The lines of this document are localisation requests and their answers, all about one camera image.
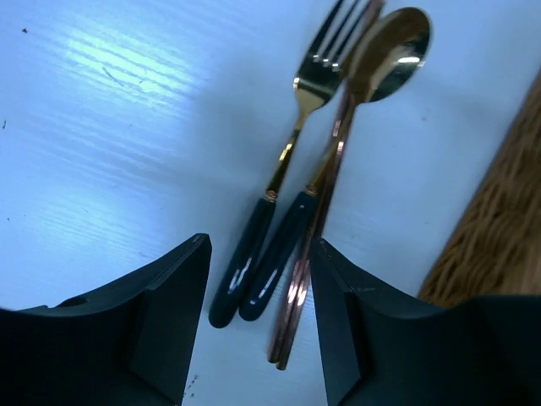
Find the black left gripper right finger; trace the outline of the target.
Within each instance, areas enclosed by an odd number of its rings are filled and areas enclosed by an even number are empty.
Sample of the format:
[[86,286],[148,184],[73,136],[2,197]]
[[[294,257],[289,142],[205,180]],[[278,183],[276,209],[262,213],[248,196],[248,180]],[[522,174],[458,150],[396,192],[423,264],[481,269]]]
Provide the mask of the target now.
[[325,240],[310,269],[331,405],[537,405],[540,299],[445,309],[355,266]]

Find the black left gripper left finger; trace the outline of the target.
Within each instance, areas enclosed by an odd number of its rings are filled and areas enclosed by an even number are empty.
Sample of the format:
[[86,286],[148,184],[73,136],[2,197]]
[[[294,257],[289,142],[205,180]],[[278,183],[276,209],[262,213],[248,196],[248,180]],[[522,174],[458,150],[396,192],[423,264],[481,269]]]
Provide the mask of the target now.
[[2,404],[179,405],[210,257],[197,233],[57,306],[2,310]]

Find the gold fork green handle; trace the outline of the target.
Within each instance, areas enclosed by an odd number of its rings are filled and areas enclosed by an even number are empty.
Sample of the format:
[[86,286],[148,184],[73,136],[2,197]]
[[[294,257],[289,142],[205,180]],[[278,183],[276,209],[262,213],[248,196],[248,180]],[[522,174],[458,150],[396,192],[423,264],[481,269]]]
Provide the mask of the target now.
[[298,119],[281,152],[272,179],[254,207],[216,290],[209,310],[209,322],[214,328],[223,328],[232,321],[255,283],[263,284],[263,303],[268,303],[300,233],[297,223],[306,223],[307,215],[314,209],[315,192],[314,187],[310,186],[307,192],[298,195],[284,216],[267,251],[263,255],[260,253],[306,119],[335,95],[349,69],[347,54],[355,47],[352,36],[361,34],[368,12],[380,8],[379,1],[367,1],[362,7],[354,1],[335,27],[336,16],[342,5],[342,1],[337,1],[329,12],[304,54],[293,80],[299,108]]

